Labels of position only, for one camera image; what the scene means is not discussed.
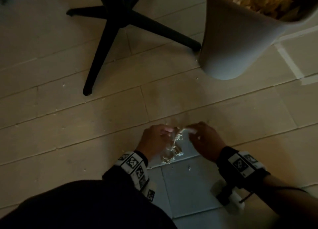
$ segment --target gray bin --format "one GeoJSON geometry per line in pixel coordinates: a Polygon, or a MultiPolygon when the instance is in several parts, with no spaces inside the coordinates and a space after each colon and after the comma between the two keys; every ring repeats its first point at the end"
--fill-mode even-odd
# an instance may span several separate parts
{"type": "Polygon", "coordinates": [[[205,35],[199,57],[208,75],[228,80],[241,75],[288,28],[310,19],[317,0],[299,0],[303,17],[283,22],[228,0],[207,0],[205,35]]]}

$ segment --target dark clothing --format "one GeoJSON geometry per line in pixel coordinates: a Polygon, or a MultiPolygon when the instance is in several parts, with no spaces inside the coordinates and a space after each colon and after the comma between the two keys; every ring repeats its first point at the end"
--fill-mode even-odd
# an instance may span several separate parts
{"type": "Polygon", "coordinates": [[[67,183],[31,197],[0,220],[0,228],[176,228],[118,166],[103,180],[67,183]]]}

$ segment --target forearm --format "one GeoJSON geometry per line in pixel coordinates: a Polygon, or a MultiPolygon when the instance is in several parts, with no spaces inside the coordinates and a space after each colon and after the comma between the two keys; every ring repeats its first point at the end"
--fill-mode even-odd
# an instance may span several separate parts
{"type": "Polygon", "coordinates": [[[277,214],[295,220],[309,220],[318,224],[318,199],[310,194],[294,189],[279,189],[291,187],[280,179],[268,175],[262,186],[255,193],[277,214]]]}

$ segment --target chair base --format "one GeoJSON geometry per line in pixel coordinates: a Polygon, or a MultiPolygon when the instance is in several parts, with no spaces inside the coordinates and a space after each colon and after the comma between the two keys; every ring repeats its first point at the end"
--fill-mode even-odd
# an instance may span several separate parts
{"type": "Polygon", "coordinates": [[[201,49],[201,44],[199,42],[179,32],[176,32],[138,12],[133,11],[132,8],[135,6],[138,0],[101,1],[103,2],[103,6],[75,8],[68,10],[66,13],[69,16],[77,15],[107,19],[83,89],[83,94],[85,96],[92,94],[95,80],[113,44],[118,30],[128,26],[129,24],[181,43],[182,45],[191,48],[195,52],[201,49]]]}

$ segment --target right hand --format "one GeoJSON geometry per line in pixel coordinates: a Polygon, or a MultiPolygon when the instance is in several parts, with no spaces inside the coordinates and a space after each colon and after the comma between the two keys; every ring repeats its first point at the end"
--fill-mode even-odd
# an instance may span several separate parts
{"type": "Polygon", "coordinates": [[[216,162],[221,150],[226,147],[225,142],[218,135],[217,131],[204,122],[188,125],[197,131],[196,134],[189,134],[189,139],[194,148],[206,159],[216,162]]]}

